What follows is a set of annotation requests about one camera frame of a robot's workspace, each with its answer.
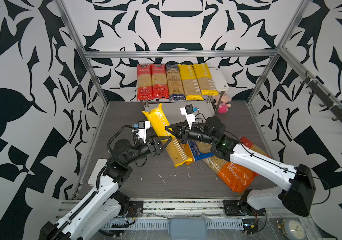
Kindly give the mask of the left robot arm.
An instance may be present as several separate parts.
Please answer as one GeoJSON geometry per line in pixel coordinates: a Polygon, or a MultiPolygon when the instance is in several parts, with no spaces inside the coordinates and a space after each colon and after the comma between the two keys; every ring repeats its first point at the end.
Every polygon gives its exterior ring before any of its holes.
{"type": "Polygon", "coordinates": [[[107,222],[124,216],[129,197],[119,191],[133,169],[131,163],[158,156],[171,143],[172,137],[152,136],[134,147],[127,139],[115,143],[111,154],[96,177],[93,189],[55,224],[47,222],[40,230],[41,240],[89,240],[107,222]]]}

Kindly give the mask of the orange pasta bag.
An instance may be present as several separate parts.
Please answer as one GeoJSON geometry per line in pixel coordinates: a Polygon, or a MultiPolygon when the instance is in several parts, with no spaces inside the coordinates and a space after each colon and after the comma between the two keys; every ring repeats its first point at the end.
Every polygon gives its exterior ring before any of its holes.
{"type": "Polygon", "coordinates": [[[258,175],[246,167],[215,156],[203,161],[233,192],[243,193],[258,175]]]}

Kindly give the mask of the yellow spaghetti bag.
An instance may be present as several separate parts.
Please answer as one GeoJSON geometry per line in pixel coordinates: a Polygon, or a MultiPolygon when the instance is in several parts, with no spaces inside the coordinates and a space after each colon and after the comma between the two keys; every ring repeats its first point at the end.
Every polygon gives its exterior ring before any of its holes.
{"type": "Polygon", "coordinates": [[[146,116],[158,137],[172,138],[166,147],[166,151],[172,159],[174,166],[179,167],[183,164],[191,163],[193,159],[186,155],[176,137],[165,129],[170,123],[163,111],[162,104],[160,103],[157,108],[152,109],[150,112],[142,111],[142,113],[146,116]]]}
{"type": "Polygon", "coordinates": [[[203,101],[199,83],[192,65],[178,65],[187,101],[203,101]]]}
{"type": "Polygon", "coordinates": [[[209,67],[206,63],[195,64],[193,69],[203,96],[216,96],[218,91],[215,87],[209,67]]]}

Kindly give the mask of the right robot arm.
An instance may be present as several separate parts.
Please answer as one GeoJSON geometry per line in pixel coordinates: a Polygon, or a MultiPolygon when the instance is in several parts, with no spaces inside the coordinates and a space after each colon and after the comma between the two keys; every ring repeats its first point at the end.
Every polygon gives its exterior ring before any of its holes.
{"type": "Polygon", "coordinates": [[[207,118],[202,126],[184,121],[165,129],[181,143],[190,140],[210,144],[216,157],[243,166],[276,184],[275,188],[251,190],[245,194],[245,202],[252,209],[284,207],[298,216],[309,216],[316,192],[309,167],[284,164],[251,150],[226,131],[226,126],[217,117],[207,118]]]}

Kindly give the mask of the red macaroni bag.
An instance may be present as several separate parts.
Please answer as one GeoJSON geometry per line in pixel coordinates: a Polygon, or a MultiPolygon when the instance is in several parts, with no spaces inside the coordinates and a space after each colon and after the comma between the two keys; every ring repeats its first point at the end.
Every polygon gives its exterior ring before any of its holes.
{"type": "Polygon", "coordinates": [[[264,155],[266,157],[270,157],[268,155],[268,153],[266,153],[264,150],[262,150],[261,148],[259,148],[257,145],[255,145],[253,142],[251,142],[249,139],[247,139],[246,137],[242,136],[240,138],[240,142],[247,148],[261,154],[264,155]]]}

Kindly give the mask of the blue gold spaghetti bag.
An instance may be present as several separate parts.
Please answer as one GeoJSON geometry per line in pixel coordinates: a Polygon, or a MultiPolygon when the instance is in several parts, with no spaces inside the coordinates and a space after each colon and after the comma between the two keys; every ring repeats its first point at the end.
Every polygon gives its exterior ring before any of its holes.
{"type": "Polygon", "coordinates": [[[184,101],[186,99],[178,65],[166,65],[166,75],[171,101],[184,101]]]}

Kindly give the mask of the blue orange orecchiette bag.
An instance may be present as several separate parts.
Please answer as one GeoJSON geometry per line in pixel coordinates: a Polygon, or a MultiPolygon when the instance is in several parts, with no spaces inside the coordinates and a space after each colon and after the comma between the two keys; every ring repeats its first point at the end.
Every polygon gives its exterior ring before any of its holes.
{"type": "Polygon", "coordinates": [[[180,146],[183,152],[186,154],[186,156],[191,159],[190,161],[187,161],[187,165],[214,156],[214,154],[210,151],[207,153],[201,152],[195,141],[188,141],[187,144],[180,144],[180,146]]]}

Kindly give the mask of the red spaghetti bag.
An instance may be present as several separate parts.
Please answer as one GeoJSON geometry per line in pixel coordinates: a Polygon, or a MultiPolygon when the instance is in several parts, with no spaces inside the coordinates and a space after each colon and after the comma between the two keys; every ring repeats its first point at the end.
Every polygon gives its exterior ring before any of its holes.
{"type": "Polygon", "coordinates": [[[155,99],[168,99],[169,89],[166,66],[162,64],[151,65],[153,94],[155,99]]]}
{"type": "Polygon", "coordinates": [[[137,100],[145,101],[152,100],[153,84],[151,75],[151,65],[137,66],[137,100]]]}

